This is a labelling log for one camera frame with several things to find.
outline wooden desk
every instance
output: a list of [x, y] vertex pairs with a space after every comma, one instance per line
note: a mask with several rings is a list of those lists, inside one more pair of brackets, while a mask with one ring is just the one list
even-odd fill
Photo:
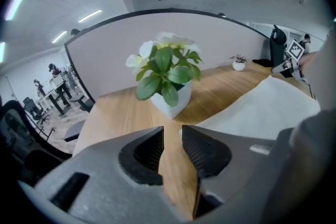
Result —
[[[182, 214], [191, 219], [196, 193], [196, 171], [182, 149], [179, 130], [182, 124], [196, 125], [224, 110], [270, 75], [270, 68], [255, 63], [242, 72], [231, 66], [202, 72], [194, 81], [188, 106], [169, 120], [150, 100], [140, 102], [136, 88], [125, 89], [99, 98], [92, 108], [78, 138], [74, 154], [94, 143], [154, 126], [164, 126], [164, 152], [159, 173], [166, 194]], [[309, 88], [289, 80], [309, 95]]]

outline green leaf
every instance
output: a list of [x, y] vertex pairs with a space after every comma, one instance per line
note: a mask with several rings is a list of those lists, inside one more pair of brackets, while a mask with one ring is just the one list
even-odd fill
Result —
[[140, 81], [143, 77], [143, 75], [145, 75], [145, 73], [147, 72], [148, 70], [146, 69], [143, 69], [141, 70], [138, 74], [137, 74], [137, 81]]
[[162, 79], [158, 76], [149, 76], [141, 80], [136, 89], [136, 98], [144, 101], [153, 96], [161, 87]]
[[149, 54], [149, 59], [152, 59], [155, 56], [156, 52], [157, 52], [157, 46], [154, 45], [152, 47], [151, 54]]
[[186, 60], [179, 60], [176, 65], [183, 67], [190, 67], [191, 64]]
[[155, 60], [150, 60], [147, 65], [149, 66], [150, 70], [153, 70], [155, 73], [160, 74], [160, 70], [158, 68], [158, 65], [156, 64]]
[[165, 82], [161, 88], [161, 94], [164, 101], [170, 106], [177, 106], [179, 95], [177, 90], [170, 82]]
[[181, 60], [184, 59], [184, 56], [183, 56], [183, 54], [180, 52], [179, 49], [173, 49], [173, 53], [174, 53], [174, 55], [175, 55], [177, 58], [179, 58], [179, 59], [181, 59]]
[[196, 65], [193, 65], [192, 63], [190, 65], [191, 65], [191, 69], [194, 71], [194, 75], [195, 75], [196, 79], [198, 81], [200, 81], [201, 80], [201, 71], [200, 71], [200, 69]]
[[159, 49], [155, 54], [155, 62], [161, 72], [166, 72], [173, 59], [173, 49], [171, 47], [164, 47]]
[[198, 61], [203, 62], [202, 59], [199, 57], [198, 53], [195, 51], [190, 52], [186, 57], [190, 59], [196, 59]]
[[150, 70], [150, 67], [148, 66], [148, 63], [146, 63], [144, 66], [141, 67], [141, 69]]
[[174, 67], [168, 71], [167, 78], [175, 83], [186, 83], [193, 78], [193, 71], [187, 67]]

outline curved partition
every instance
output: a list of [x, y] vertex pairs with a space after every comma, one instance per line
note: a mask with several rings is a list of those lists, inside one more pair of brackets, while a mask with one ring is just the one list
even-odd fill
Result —
[[241, 54], [249, 59], [269, 58], [268, 38], [232, 19], [193, 10], [157, 9], [121, 15], [96, 24], [65, 43], [68, 57], [83, 87], [93, 100], [136, 86], [125, 66], [140, 46], [171, 32], [196, 42], [204, 61], [202, 70], [228, 63]]

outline potted plant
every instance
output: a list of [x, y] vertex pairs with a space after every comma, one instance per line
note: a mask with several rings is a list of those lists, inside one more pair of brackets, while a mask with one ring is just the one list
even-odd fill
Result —
[[245, 68], [245, 63], [248, 61], [246, 57], [237, 54], [229, 59], [233, 59], [232, 67], [236, 71], [242, 71]]
[[189, 103], [192, 79], [201, 79], [198, 52], [194, 41], [172, 33], [161, 32], [156, 41], [145, 42], [138, 55], [126, 60], [139, 82], [136, 98], [150, 98], [170, 119], [176, 117]]

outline white cloth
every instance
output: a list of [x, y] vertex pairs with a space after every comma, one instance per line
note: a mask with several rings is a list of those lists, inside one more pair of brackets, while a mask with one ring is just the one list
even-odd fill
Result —
[[295, 127], [319, 111], [316, 100], [289, 83], [269, 76], [228, 108], [197, 126], [275, 140], [281, 130]]

